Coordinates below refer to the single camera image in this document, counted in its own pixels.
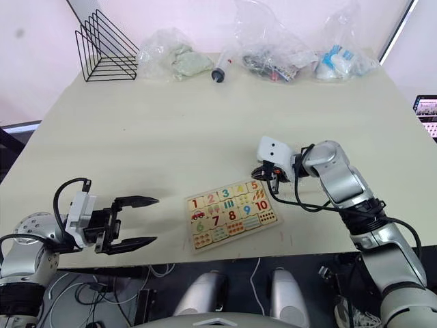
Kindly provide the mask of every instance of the black wire rack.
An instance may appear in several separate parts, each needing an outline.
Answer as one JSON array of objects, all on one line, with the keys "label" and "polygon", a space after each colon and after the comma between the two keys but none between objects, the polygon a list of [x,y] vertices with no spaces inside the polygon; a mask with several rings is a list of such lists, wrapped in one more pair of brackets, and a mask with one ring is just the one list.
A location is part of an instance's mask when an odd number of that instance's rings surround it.
[{"label": "black wire rack", "polygon": [[138,47],[100,10],[81,24],[76,43],[86,82],[137,77]]}]

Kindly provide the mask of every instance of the number 10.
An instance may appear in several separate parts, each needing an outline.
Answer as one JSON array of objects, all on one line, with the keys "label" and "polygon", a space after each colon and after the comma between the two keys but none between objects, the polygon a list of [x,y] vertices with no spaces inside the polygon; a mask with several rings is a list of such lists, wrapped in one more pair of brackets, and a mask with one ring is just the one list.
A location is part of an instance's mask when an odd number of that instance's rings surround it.
[{"label": "number 10", "polygon": [[265,200],[262,200],[258,203],[255,203],[258,206],[258,210],[265,210],[267,208],[267,202]]}]

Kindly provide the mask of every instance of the syringe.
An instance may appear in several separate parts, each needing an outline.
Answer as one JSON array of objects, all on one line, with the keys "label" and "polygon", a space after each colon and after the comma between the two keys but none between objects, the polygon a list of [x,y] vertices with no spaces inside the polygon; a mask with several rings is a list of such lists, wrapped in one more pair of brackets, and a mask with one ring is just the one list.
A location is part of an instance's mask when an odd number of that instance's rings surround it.
[{"label": "syringe", "polygon": [[214,82],[222,83],[225,79],[225,71],[232,64],[232,52],[230,50],[225,50],[220,54],[217,64],[212,70],[211,77]]}]

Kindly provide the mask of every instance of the red car illustration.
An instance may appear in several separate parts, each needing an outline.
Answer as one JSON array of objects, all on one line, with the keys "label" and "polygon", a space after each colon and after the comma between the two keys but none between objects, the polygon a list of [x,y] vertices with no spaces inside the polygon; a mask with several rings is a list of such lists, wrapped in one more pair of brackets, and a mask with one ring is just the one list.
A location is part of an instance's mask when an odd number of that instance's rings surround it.
[{"label": "red car illustration", "polygon": [[197,212],[195,214],[193,214],[193,216],[191,217],[192,220],[196,220],[196,219],[201,219],[202,217],[205,216],[204,212]]}]

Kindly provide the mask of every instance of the black cable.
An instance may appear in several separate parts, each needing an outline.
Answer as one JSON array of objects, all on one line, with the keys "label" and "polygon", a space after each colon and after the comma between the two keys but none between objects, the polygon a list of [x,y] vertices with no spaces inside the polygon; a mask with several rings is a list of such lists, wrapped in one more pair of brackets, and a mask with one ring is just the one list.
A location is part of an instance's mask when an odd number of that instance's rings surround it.
[{"label": "black cable", "polygon": [[120,310],[120,313],[122,314],[122,316],[126,320],[126,323],[128,324],[128,326],[131,327],[132,324],[130,323],[128,316],[124,313],[122,305],[119,304],[120,302],[119,302],[118,296],[117,296],[116,282],[117,282],[117,277],[114,278],[114,283],[113,283],[114,284],[114,286],[113,286],[114,298],[115,298],[115,301],[117,302],[117,307]]},{"label": "black cable", "polygon": [[[268,191],[270,193],[270,195],[272,196],[272,198],[274,200],[276,200],[279,203],[283,203],[283,204],[288,204],[288,205],[294,205],[294,206],[299,206],[302,207],[301,204],[299,204],[298,202],[291,202],[289,200],[282,200],[280,198],[278,198],[272,190],[272,186],[270,185],[270,183],[267,183],[267,187],[268,187]],[[374,214],[370,214],[370,213],[364,213],[364,212],[357,212],[355,210],[345,210],[343,208],[335,208],[335,207],[327,207],[326,205],[320,206],[320,205],[315,205],[315,204],[306,204],[306,203],[302,203],[302,205],[306,206],[306,207],[313,207],[313,208],[320,208],[322,210],[327,210],[329,212],[336,212],[336,213],[345,213],[345,214],[349,214],[349,215],[357,215],[359,214],[362,217],[370,217],[372,219],[375,218]]]},{"label": "black cable", "polygon": [[[331,208],[331,207],[327,207],[326,205],[328,205],[330,202],[325,203],[323,206],[319,206],[319,205],[314,205],[314,204],[306,204],[306,203],[302,203],[300,201],[299,198],[299,192],[298,192],[298,173],[302,167],[302,163],[306,157],[306,155],[309,153],[309,151],[311,151],[311,149],[313,149],[314,144],[311,144],[309,147],[306,148],[305,153],[302,155],[302,160],[300,161],[300,163],[296,163],[295,165],[297,165],[296,170],[295,170],[295,177],[294,177],[294,194],[296,196],[296,201],[297,202],[291,202],[291,201],[287,201],[287,200],[282,200],[280,198],[278,198],[272,190],[272,186],[270,185],[270,182],[267,181],[267,187],[268,187],[268,191],[270,193],[270,195],[272,196],[272,198],[274,200],[276,200],[277,202],[283,203],[283,204],[289,204],[289,205],[294,205],[294,206],[299,206],[301,208],[303,208],[304,210],[308,211],[308,212],[318,212],[320,210],[327,210],[330,212],[337,212],[337,213],[344,213],[344,214],[349,214],[349,215],[359,215],[361,217],[369,217],[372,219],[376,219],[376,215],[377,213],[364,213],[364,212],[358,212],[355,210],[346,210],[343,208]],[[408,223],[399,220],[399,219],[395,219],[392,217],[381,217],[379,218],[381,220],[385,220],[387,222],[391,222],[391,223],[397,223],[400,224],[401,226],[406,227],[411,234],[414,237],[414,241],[416,243],[416,255],[419,258],[419,260],[422,259],[422,243],[421,243],[421,239],[419,237],[419,234],[417,233],[417,231]]]},{"label": "black cable", "polygon": [[[307,206],[305,206],[301,201],[300,201],[300,197],[299,197],[299,191],[298,191],[298,177],[299,177],[299,173],[302,169],[302,165],[305,162],[305,158],[307,157],[308,153],[314,148],[314,143],[312,143],[311,145],[309,145],[307,148],[305,148],[305,152],[302,154],[302,159],[295,163],[295,167],[294,167],[294,195],[296,197],[296,201],[299,204],[299,206],[301,208],[303,208],[304,210],[306,210],[307,212],[312,212],[312,213],[316,213],[316,212],[320,212],[321,210],[323,210],[323,208],[309,208]],[[322,205],[322,207],[326,207],[327,205],[330,204],[330,201],[327,201],[325,204]]]},{"label": "black cable", "polygon": [[57,225],[59,229],[61,230],[62,236],[66,237],[66,230],[65,225],[62,223],[61,215],[59,214],[59,196],[61,195],[61,192],[68,186],[76,182],[83,182],[82,191],[88,192],[91,188],[91,180],[88,180],[86,178],[75,178],[72,180],[69,180],[63,184],[56,190],[55,196],[53,196],[53,214],[55,215],[55,219],[57,222]]},{"label": "black cable", "polygon": [[6,234],[3,237],[0,237],[0,264],[3,264],[4,257],[3,257],[3,251],[1,250],[1,244],[3,244],[3,241],[7,239],[13,239],[13,238],[30,238],[34,239],[36,241],[40,241],[44,245],[46,245],[48,248],[51,246],[51,242],[48,239],[42,238],[41,236],[37,236],[35,234]]},{"label": "black cable", "polygon": [[408,223],[406,223],[402,220],[399,220],[399,219],[395,219],[394,217],[383,217],[381,219],[388,221],[388,222],[397,223],[401,226],[404,226],[405,228],[407,228],[411,232],[411,234],[414,237],[414,241],[416,242],[416,248],[417,248],[416,255],[419,258],[419,260],[422,261],[422,242],[421,242],[421,239],[420,239],[417,231]]},{"label": "black cable", "polygon": [[77,286],[76,291],[74,292],[74,299],[76,300],[77,303],[79,303],[79,304],[81,304],[81,305],[94,305],[94,304],[98,304],[98,303],[100,303],[101,301],[103,301],[103,299],[104,299],[104,295],[102,295],[102,294],[100,294],[100,293],[99,293],[99,295],[98,295],[98,296],[100,296],[100,299],[97,297],[97,299],[93,299],[92,302],[85,302],[85,301],[82,301],[82,300],[81,300],[81,293],[82,293],[82,290],[83,290],[85,287],[89,287],[89,284],[86,283],[86,282],[85,282],[83,285]]}]

